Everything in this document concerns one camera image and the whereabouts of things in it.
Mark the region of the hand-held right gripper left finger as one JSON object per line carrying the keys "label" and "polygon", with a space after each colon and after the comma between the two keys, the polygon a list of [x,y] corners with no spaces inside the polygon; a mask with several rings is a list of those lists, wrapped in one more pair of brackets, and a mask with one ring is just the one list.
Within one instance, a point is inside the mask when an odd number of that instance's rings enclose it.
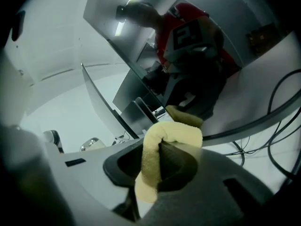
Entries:
{"label": "hand-held right gripper left finger", "polygon": [[135,139],[99,150],[59,153],[54,144],[45,143],[46,158],[56,185],[65,199],[74,226],[138,226],[113,210],[123,203],[128,188],[114,185],[103,170],[107,157],[131,146]]}

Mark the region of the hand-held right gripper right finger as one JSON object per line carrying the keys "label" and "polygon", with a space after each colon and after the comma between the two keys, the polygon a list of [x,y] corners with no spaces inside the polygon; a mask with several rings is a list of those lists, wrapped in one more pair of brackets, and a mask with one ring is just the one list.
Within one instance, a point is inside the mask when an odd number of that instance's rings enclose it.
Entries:
{"label": "hand-held right gripper right finger", "polygon": [[226,156],[163,143],[157,199],[142,226],[236,226],[273,196],[258,178]]}

